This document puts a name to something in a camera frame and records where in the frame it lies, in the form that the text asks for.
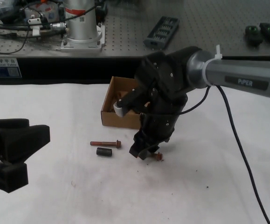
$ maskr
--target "bolt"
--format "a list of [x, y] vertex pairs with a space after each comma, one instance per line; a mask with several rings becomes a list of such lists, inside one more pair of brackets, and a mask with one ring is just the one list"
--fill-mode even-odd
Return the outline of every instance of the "bolt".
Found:
[[163, 160], [163, 154], [162, 153], [152, 153], [151, 157], [155, 158], [157, 161]]
[[114, 146], [116, 148], [121, 148], [121, 141], [91, 141], [91, 146]]

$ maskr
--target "white cable tie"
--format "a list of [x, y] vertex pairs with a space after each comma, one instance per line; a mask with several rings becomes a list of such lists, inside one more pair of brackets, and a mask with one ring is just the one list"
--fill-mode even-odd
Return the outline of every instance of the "white cable tie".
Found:
[[221, 54], [221, 50], [220, 50], [220, 45], [218, 44], [216, 46], [216, 54], [215, 54], [215, 57], [212, 58], [212, 59], [209, 59], [208, 61], [206, 61], [202, 67], [202, 77], [203, 77], [203, 80], [204, 82], [206, 83], [206, 85], [208, 86], [212, 86], [212, 84], [208, 81], [208, 78], [206, 77], [206, 67], [207, 65], [214, 61], [214, 60], [221, 60], [223, 58], [223, 55]]

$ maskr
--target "label sticker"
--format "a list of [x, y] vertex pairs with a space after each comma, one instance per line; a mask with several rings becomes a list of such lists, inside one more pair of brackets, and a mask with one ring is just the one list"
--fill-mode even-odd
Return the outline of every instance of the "label sticker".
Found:
[[22, 78], [16, 58], [0, 58], [0, 78]]
[[[66, 18], [71, 18], [71, 17], [74, 17], [76, 15], [80, 15], [82, 13], [84, 13], [85, 10], [76, 10], [76, 9], [68, 9], [68, 8], [65, 8], [65, 17]], [[80, 17], [77, 17], [77, 18], [74, 18], [74, 19], [71, 19], [72, 21], [76, 21], [76, 22], [85, 22], [85, 15], [82, 15]]]
[[225, 82], [264, 91], [267, 90], [267, 88], [269, 87], [269, 83], [266, 81], [232, 76], [225, 76]]

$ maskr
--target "white table surface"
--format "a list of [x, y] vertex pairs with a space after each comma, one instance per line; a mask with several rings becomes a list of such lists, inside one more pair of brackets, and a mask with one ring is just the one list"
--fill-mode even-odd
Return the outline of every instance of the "white table surface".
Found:
[[[51, 132], [51, 142], [26, 161], [29, 185], [0, 191], [0, 224], [265, 223], [216, 88], [179, 118], [170, 142], [160, 145], [163, 162], [129, 154], [136, 130], [102, 126], [107, 88], [0, 86], [0, 119], [27, 118]], [[204, 92], [189, 93], [186, 108]], [[270, 217], [270, 99], [225, 92]], [[89, 145], [116, 139], [123, 147], [111, 158]]]

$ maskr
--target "cardboard box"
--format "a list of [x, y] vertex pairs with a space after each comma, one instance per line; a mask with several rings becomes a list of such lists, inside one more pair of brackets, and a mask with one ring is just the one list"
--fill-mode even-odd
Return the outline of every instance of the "cardboard box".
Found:
[[104, 104], [101, 110], [102, 124], [111, 127], [140, 128], [140, 115], [134, 111], [129, 111], [123, 118], [116, 115], [113, 104], [122, 98], [138, 83], [132, 78], [112, 77]]

